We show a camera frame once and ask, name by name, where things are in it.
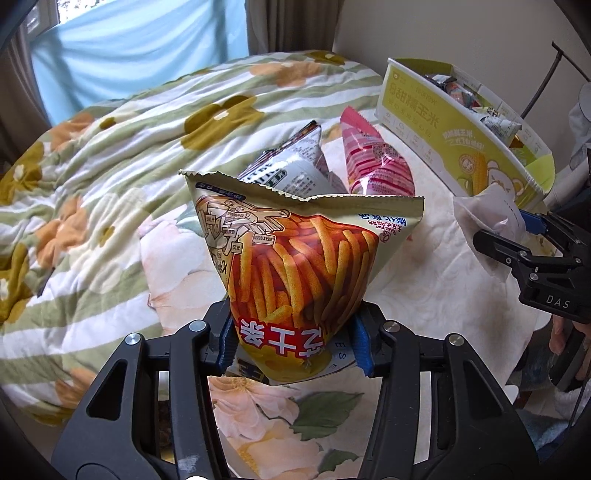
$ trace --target cardboard box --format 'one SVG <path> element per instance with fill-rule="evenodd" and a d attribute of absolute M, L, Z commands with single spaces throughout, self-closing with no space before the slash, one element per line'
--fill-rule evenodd
<path fill-rule="evenodd" d="M 449 63 L 389 59 L 388 64 L 376 117 L 412 148 L 454 195 L 473 196 L 497 182 L 513 195 L 519 208 L 533 209 L 543 200 L 554 183 L 552 153 L 503 100 Z M 484 106 L 522 124 L 518 136 L 525 149 L 506 147 L 467 108 L 429 82 L 426 74 L 454 76 L 484 100 Z"/>

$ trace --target corn illustration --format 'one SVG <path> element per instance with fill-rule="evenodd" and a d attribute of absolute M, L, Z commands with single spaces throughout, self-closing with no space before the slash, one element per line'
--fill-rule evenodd
<path fill-rule="evenodd" d="M 488 168 L 486 166 L 486 158 L 481 153 L 474 154 L 473 159 L 472 194 L 478 195 L 488 187 Z"/>

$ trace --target human hand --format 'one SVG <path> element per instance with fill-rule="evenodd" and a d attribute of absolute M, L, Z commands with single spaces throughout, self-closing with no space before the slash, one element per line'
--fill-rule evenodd
<path fill-rule="evenodd" d="M 583 332 L 588 339 L 591 339 L 591 323 L 573 322 L 573 326 L 579 331 Z M 566 335 L 564 333 L 564 318 L 557 315 L 552 315 L 552 333 L 550 334 L 550 351 L 556 355 L 560 355 L 566 346 Z M 584 380 L 591 362 L 591 348 L 587 350 L 583 365 L 575 375 L 577 380 Z"/>

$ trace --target beige curtain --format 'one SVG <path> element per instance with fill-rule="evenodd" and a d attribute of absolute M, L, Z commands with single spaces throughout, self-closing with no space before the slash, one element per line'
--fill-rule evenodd
<path fill-rule="evenodd" d="M 14 163 L 49 128 L 23 23 L 0 54 L 0 164 Z"/>
<path fill-rule="evenodd" d="M 332 50 L 344 0 L 246 0 L 248 50 Z"/>

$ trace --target bed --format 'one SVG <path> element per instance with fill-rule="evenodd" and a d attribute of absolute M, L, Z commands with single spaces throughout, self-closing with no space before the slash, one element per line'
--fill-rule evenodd
<path fill-rule="evenodd" d="M 350 105 L 376 124 L 381 83 L 330 52 L 248 57 L 91 106 L 45 133 L 0 183 L 0 384 L 8 397 L 60 424 L 125 335 L 173 333 L 224 298 L 179 169 L 236 175 L 315 119 L 327 162 L 343 177 L 340 114 Z M 485 272 L 453 217 L 451 193 L 378 129 L 407 159 L 426 209 L 365 300 L 415 333 L 463 334 L 504 385 L 548 316 L 519 304 L 512 277 L 502 283 Z M 210 390 L 237 471 L 311 480 L 356 476 L 379 385 L 351 367 L 284 387 L 211 379 Z M 422 388 L 419 460 L 428 449 L 429 382 Z"/>

